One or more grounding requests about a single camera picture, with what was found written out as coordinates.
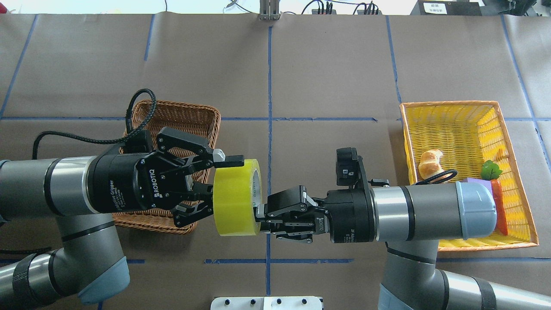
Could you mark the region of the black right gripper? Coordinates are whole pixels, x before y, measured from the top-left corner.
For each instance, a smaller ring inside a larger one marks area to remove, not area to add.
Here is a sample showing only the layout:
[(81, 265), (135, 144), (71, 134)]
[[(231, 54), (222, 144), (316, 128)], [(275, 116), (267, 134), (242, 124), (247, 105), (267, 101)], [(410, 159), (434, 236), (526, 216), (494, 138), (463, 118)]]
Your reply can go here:
[(313, 236), (328, 233), (333, 243), (373, 242), (375, 206), (369, 189), (331, 190), (325, 198), (312, 198), (306, 187), (271, 194), (254, 207), (259, 233), (310, 244)]

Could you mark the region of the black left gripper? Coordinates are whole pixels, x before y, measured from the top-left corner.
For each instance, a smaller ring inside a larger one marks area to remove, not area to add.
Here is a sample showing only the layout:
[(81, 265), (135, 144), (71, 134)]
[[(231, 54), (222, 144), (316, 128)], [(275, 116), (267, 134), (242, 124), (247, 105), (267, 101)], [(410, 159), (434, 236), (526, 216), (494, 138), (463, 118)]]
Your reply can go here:
[(193, 180), (211, 167), (243, 167), (243, 155), (215, 161), (206, 139), (164, 127), (151, 153), (104, 154), (91, 163), (88, 196), (97, 212), (128, 213), (155, 208), (173, 214), (176, 227), (214, 213), (214, 186)]

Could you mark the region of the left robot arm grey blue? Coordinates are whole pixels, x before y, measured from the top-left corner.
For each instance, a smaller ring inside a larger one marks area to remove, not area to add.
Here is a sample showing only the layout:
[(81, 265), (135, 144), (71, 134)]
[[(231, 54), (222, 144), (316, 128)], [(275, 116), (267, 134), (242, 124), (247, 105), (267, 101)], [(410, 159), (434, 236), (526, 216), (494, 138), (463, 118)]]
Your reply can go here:
[(1, 308), (36, 309), (71, 295), (98, 304), (119, 294), (130, 273), (112, 215), (158, 208), (177, 227), (195, 223), (213, 214), (213, 186), (192, 175), (243, 165), (242, 155), (169, 127), (156, 143), (142, 130), (97, 156), (2, 160), (1, 222), (53, 217), (63, 247), (2, 267)]

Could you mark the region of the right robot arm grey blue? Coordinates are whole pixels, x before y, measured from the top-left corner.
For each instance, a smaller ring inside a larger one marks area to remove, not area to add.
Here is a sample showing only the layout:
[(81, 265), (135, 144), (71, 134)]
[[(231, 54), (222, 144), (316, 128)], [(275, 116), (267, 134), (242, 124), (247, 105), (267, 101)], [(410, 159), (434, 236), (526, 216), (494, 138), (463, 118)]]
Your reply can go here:
[(302, 185), (255, 203), (262, 232), (311, 243), (383, 242), (387, 261), (380, 310), (548, 310), (550, 297), (437, 269), (439, 241), (486, 237), (495, 227), (492, 194), (476, 183), (377, 186), (356, 181), (311, 198)]

